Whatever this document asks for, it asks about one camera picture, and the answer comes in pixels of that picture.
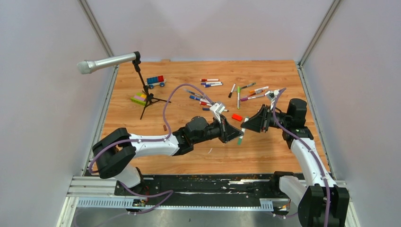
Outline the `dark blue cap marker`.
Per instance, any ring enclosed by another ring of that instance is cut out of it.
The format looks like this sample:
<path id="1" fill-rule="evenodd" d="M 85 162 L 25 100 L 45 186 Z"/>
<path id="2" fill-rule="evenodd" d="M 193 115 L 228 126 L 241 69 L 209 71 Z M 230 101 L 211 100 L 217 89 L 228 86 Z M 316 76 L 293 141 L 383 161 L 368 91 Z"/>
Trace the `dark blue cap marker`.
<path id="1" fill-rule="evenodd" d="M 206 108 L 206 107 L 203 107 L 202 110 L 203 111 L 210 111 L 210 109 Z"/>

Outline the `light green cap marker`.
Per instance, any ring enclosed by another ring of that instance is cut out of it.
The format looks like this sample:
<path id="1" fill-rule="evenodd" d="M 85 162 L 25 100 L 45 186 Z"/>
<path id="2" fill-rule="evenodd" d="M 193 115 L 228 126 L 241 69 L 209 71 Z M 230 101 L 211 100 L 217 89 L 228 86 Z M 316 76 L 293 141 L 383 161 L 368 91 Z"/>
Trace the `light green cap marker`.
<path id="1" fill-rule="evenodd" d="M 239 110 L 240 109 L 240 92 L 241 92 L 241 88 L 238 86 L 237 87 L 237 109 Z"/>

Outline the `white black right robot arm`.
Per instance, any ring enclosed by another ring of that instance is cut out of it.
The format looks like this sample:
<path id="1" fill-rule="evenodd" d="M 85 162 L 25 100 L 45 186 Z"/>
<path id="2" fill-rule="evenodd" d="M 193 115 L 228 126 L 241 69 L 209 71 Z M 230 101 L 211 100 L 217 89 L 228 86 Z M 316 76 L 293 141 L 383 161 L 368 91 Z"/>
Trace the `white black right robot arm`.
<path id="1" fill-rule="evenodd" d="M 254 132 L 268 128 L 282 129 L 283 140 L 296 156 L 302 169 L 305 184 L 291 172 L 276 171 L 270 191 L 275 197 L 288 196 L 297 206 L 299 223 L 303 227 L 343 227 L 349 205 L 349 192 L 339 187 L 325 169 L 316 153 L 314 137 L 306 127 L 306 101 L 293 98 L 287 111 L 273 111 L 262 105 L 257 114 L 241 124 Z"/>

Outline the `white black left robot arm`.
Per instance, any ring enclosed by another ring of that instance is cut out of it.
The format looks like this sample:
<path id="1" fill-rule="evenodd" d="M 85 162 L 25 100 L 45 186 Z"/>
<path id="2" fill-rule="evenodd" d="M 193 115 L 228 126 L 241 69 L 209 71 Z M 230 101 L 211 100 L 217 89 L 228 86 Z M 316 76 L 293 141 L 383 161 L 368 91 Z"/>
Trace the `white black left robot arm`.
<path id="1" fill-rule="evenodd" d="M 118 128 L 92 147 L 94 159 L 89 169 L 94 173 L 93 165 L 96 165 L 96 173 L 101 179 L 115 178 L 126 185 L 131 194 L 140 195 L 145 183 L 140 170 L 129 165 L 132 159 L 155 155 L 181 156 L 193 151 L 195 144 L 213 139 L 228 143 L 243 134 L 223 115 L 211 123 L 195 116 L 185 126 L 160 136 L 140 136 L 128 133 L 126 128 Z"/>

